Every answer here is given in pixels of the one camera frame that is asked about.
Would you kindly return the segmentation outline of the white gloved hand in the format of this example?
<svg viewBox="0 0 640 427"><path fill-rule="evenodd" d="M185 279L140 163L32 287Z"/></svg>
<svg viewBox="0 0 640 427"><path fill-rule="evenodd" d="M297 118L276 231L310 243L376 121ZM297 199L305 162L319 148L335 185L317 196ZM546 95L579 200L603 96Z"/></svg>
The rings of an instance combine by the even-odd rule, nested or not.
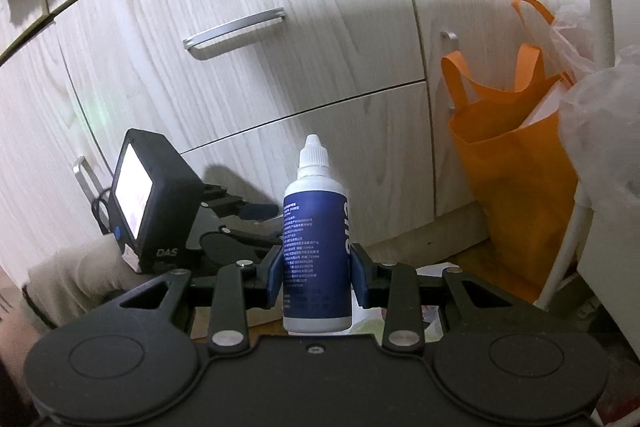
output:
<svg viewBox="0 0 640 427"><path fill-rule="evenodd" d="M131 269L114 236L107 234L61 249L30 268L20 310L44 334L98 308L107 297L150 279Z"/></svg>

